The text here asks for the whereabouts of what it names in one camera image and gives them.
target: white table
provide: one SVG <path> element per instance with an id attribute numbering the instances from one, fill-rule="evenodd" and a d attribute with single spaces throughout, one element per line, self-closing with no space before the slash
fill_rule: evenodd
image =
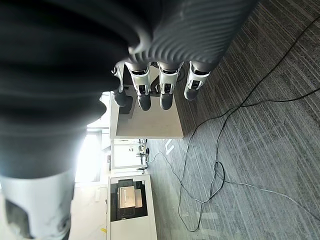
<path id="1" fill-rule="evenodd" d="M 159 75 L 159 70 L 153 66 L 149 69 L 150 78 L 154 80 Z M 112 98 L 110 118 L 111 139 L 181 139 L 184 137 L 175 98 L 169 110 L 163 110 L 160 107 L 160 97 L 151 97 L 151 108 L 148 111 L 141 110 L 136 100 L 132 117 L 129 119 L 119 118 L 119 106 Z"/>

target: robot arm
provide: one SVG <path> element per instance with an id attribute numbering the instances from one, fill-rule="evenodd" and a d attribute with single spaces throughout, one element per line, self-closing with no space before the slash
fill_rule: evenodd
<path id="1" fill-rule="evenodd" d="M 86 126 L 106 111 L 102 92 L 125 104 L 117 63 L 128 67 L 148 110 L 149 64 L 158 62 L 166 110 L 190 62 L 184 95 L 193 100 L 256 3 L 2 0 L 0 182 L 12 230 L 27 239 L 68 239 Z"/>

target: bright window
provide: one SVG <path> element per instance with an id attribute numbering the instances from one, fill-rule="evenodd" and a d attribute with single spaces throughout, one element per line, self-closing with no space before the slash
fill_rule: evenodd
<path id="1" fill-rule="evenodd" d="M 78 155 L 75 182 L 100 181 L 101 157 L 99 135 L 87 134 Z"/>

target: gray carpet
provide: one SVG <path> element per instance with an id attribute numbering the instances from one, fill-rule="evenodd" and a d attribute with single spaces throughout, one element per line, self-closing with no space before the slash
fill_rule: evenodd
<path id="1" fill-rule="evenodd" d="M 319 0 L 264 0 L 197 100 L 185 100 L 185 80 L 178 83 L 175 99 L 185 138 L 172 140 L 174 149 L 167 157 L 179 176 L 195 127 L 241 103 L 319 15 Z M 319 87 L 320 20 L 247 103 L 292 99 Z M 183 184 L 202 200 L 209 194 L 216 139 L 224 120 L 205 123 L 191 142 Z M 149 140 L 151 158 L 159 151 L 166 154 L 166 142 Z M 320 92 L 295 102 L 241 108 L 226 125 L 219 160 L 227 179 L 287 194 L 320 218 Z M 320 222 L 292 201 L 230 184 L 204 206 L 200 230 L 189 233 L 177 213 L 179 182 L 162 156 L 149 171 L 159 240 L 320 240 Z M 200 204 L 183 190 L 181 215 L 189 228 L 196 227 L 199 212 Z"/>

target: black cable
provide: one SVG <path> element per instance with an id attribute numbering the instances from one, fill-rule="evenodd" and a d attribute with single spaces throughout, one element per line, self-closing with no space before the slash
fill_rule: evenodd
<path id="1" fill-rule="evenodd" d="M 280 192 L 276 192 L 276 191 L 272 191 L 272 190 L 268 190 L 268 189 L 264 189 L 264 188 L 260 188 L 258 186 L 255 186 L 255 185 L 252 185 L 252 184 L 248 184 L 248 183 L 240 183 L 240 182 L 231 182 L 231 181 L 228 181 L 225 179 L 225 169 L 224 169 L 224 166 L 223 164 L 218 161 L 218 156 L 219 156 L 219 140 L 221 138 L 221 135 L 225 129 L 225 126 L 228 122 L 228 119 L 229 117 L 234 114 L 236 111 L 238 111 L 240 108 L 247 108 L 247 107 L 253 107 L 253 106 L 256 106 L 256 105 L 259 105 L 259 104 L 262 104 L 262 103 L 287 103 L 287 102 L 293 102 L 293 101 L 297 101 L 297 100 L 300 100 L 300 99 L 303 99 L 303 98 L 306 98 L 308 97 L 309 95 L 311 94 L 314 94 L 316 93 L 317 91 L 320 90 L 320 87 L 305 94 L 305 95 L 302 95 L 300 97 L 297 97 L 297 98 L 293 98 L 293 99 L 287 99 L 287 100 L 263 100 L 263 101 L 260 101 L 260 102 L 256 102 L 256 103 L 253 103 L 253 104 L 248 104 L 248 105 L 244 105 L 245 102 L 249 99 L 249 97 L 252 95 L 252 93 L 256 90 L 256 88 L 280 65 L 280 63 L 286 58 L 286 56 L 289 54 L 289 52 L 291 51 L 291 49 L 296 45 L 296 43 L 299 41 L 299 39 L 302 37 L 302 35 L 306 32 L 307 29 L 309 29 L 309 27 L 314 23 L 316 22 L 318 19 L 320 18 L 320 16 L 318 16 L 315 20 L 313 20 L 302 32 L 301 34 L 297 37 L 297 39 L 294 41 L 294 43 L 291 45 L 291 47 L 287 50 L 287 52 L 283 55 L 283 57 L 279 60 L 279 62 L 252 88 L 252 90 L 249 92 L 249 94 L 247 95 L 247 97 L 242 101 L 242 103 L 239 105 L 239 106 L 234 106 L 232 108 L 230 108 L 229 110 L 227 110 L 225 113 L 223 113 L 222 115 L 220 116 L 215 116 L 215 117 L 211 117 L 205 121 L 203 121 L 202 123 L 200 123 L 196 128 L 195 130 L 193 131 L 188 143 L 187 143 L 187 149 L 186 149 L 186 154 L 185 154 L 185 158 L 184 158 L 184 165 L 183 165 L 183 171 L 182 171 L 182 178 L 180 179 L 179 176 L 175 173 L 175 171 L 173 170 L 173 167 L 172 165 L 170 164 L 170 162 L 168 161 L 167 157 L 162 153 L 162 152 L 158 152 L 155 156 L 154 156 L 154 159 L 153 161 L 155 160 L 156 156 L 158 154 L 162 154 L 162 156 L 164 157 L 164 159 L 166 160 L 166 162 L 169 164 L 170 168 L 171 168 L 171 171 L 172 173 L 177 177 L 177 179 L 179 180 L 180 182 L 180 191 L 179 191 L 179 203 L 178 203 L 178 215 L 181 219 L 181 221 L 183 222 L 184 226 L 186 227 L 186 229 L 189 231 L 189 232 L 196 232 L 199 227 L 200 227 L 200 223 L 201 223 L 201 217 L 202 217 L 202 212 L 203 212 L 203 205 L 207 202 L 209 202 L 223 187 L 224 183 L 228 183 L 228 184 L 233 184 L 233 185 L 242 185 L 242 186 L 248 186 L 248 187 L 252 187 L 252 188 L 256 188 L 256 189 L 259 189 L 261 191 L 265 191 L 265 192 L 269 192 L 269 193 L 274 193 L 274 194 L 277 194 L 277 195 L 280 195 L 280 196 L 283 196 L 291 201 L 293 201 L 295 204 L 297 204 L 300 208 L 302 208 L 303 210 L 305 210 L 308 214 L 310 214 L 311 216 L 313 216 L 315 219 L 317 219 L 318 221 L 320 221 L 320 218 L 318 218 L 317 216 L 315 216 L 311 211 L 309 211 L 307 208 L 305 208 L 301 203 L 297 202 L 296 200 L 294 200 L 293 198 L 291 198 L 290 196 L 286 195 L 286 194 L 283 194 L 283 193 L 280 193 Z M 183 180 L 184 180 L 184 177 L 185 177 L 185 171 L 186 171 L 186 165 L 187 165 L 187 156 L 188 156 L 188 151 L 189 151 L 189 148 L 190 148 L 190 143 L 191 143 L 191 140 L 193 139 L 196 131 L 198 130 L 198 128 L 200 126 L 202 126 L 204 123 L 210 121 L 210 120 L 214 120 L 214 119 L 219 119 L 219 118 L 222 118 L 223 116 L 227 115 L 229 112 L 231 111 L 231 113 L 227 116 L 227 118 L 225 119 L 223 125 L 222 125 L 222 128 L 220 130 L 220 133 L 218 135 L 218 138 L 217 138 L 217 141 L 216 141 L 216 153 L 215 153 L 215 163 L 214 163 L 214 167 L 213 167 L 213 170 L 214 170 L 214 175 L 213 175 L 213 179 L 211 181 L 211 184 L 210 184 L 210 195 L 208 197 L 207 200 L 205 201 L 201 201 L 199 199 L 196 199 L 195 197 L 191 196 L 191 194 L 189 193 L 189 191 L 185 188 L 185 186 L 183 185 Z M 222 176 L 220 176 L 218 173 L 217 173 L 217 169 L 216 167 L 220 165 L 221 168 L 222 168 Z M 220 187 L 214 192 L 212 193 L 212 187 L 214 185 L 214 182 L 215 182 L 215 179 L 216 179 L 216 175 L 222 180 L 222 183 L 220 185 Z M 187 192 L 187 194 L 189 195 L 190 198 L 192 198 L 193 200 L 201 203 L 200 205 L 200 214 L 199 214 L 199 218 L 198 218 L 198 222 L 197 222 L 197 226 L 196 228 L 194 229 L 189 229 L 188 226 L 186 225 L 185 221 L 183 220 L 183 218 L 181 217 L 181 214 L 180 214 L 180 205 L 181 205 L 181 193 L 182 193 L 182 188 Z"/>

